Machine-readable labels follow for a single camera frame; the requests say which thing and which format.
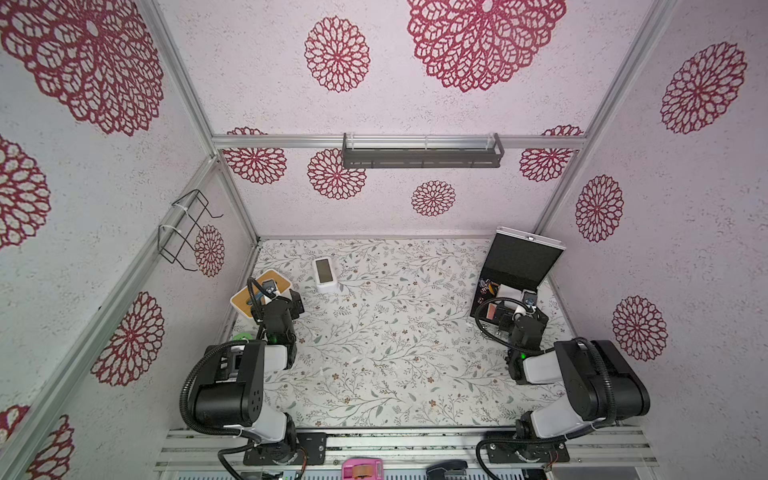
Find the silver aluminium poker case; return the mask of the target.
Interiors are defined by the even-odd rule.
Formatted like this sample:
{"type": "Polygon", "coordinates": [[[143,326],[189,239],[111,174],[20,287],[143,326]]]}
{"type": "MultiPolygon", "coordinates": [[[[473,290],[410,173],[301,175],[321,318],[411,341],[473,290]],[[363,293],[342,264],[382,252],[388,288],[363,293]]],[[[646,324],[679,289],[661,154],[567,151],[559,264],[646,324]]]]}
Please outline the silver aluminium poker case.
{"type": "Polygon", "coordinates": [[[538,287],[565,252],[565,245],[552,238],[498,227],[480,270],[470,315],[486,300],[499,295],[501,286],[522,293],[538,287]]]}

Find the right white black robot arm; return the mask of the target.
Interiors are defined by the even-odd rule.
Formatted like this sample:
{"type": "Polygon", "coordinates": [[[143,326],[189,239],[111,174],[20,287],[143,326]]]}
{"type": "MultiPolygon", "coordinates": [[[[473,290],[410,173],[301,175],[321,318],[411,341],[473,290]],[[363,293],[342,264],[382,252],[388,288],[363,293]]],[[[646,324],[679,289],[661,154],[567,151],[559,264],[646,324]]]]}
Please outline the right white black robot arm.
{"type": "Polygon", "coordinates": [[[488,299],[472,310],[480,333],[506,348],[511,379],[519,385],[562,384],[565,395],[526,412],[510,438],[517,450],[560,444],[645,416],[650,394],[618,348],[607,340],[574,337],[541,347],[549,317],[531,303],[509,297],[488,299]]]}

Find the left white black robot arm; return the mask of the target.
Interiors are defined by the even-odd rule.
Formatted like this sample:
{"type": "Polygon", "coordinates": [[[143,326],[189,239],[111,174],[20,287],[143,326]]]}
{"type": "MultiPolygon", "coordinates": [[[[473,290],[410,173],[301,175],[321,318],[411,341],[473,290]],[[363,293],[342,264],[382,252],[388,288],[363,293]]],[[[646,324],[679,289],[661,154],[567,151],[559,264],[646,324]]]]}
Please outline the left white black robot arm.
{"type": "Polygon", "coordinates": [[[290,290],[256,307],[262,332],[254,340],[231,340],[206,348],[182,386],[179,412],[185,425],[210,436],[244,438],[242,453],[288,463],[298,455],[292,417],[269,405],[266,376],[293,367],[298,339],[294,321],[304,312],[290,290]]]}

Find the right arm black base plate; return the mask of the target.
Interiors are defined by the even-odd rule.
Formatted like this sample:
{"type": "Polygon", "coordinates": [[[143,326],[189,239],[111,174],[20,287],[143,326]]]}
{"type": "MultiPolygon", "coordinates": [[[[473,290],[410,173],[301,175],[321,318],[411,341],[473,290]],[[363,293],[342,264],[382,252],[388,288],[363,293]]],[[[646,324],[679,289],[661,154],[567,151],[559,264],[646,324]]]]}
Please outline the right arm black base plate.
{"type": "Polygon", "coordinates": [[[486,451],[494,464],[501,463],[567,463],[571,460],[564,442],[552,439],[518,439],[512,431],[487,432],[486,451]]]}

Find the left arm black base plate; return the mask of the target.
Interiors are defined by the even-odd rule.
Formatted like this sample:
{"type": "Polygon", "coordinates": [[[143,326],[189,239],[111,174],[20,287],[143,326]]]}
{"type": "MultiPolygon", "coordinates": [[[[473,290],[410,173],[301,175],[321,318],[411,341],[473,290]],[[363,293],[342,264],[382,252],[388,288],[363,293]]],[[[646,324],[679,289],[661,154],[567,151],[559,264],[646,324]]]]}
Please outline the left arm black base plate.
{"type": "Polygon", "coordinates": [[[257,445],[244,454],[245,466],[309,466],[325,462],[327,435],[325,433],[289,432],[276,443],[257,445]]]}

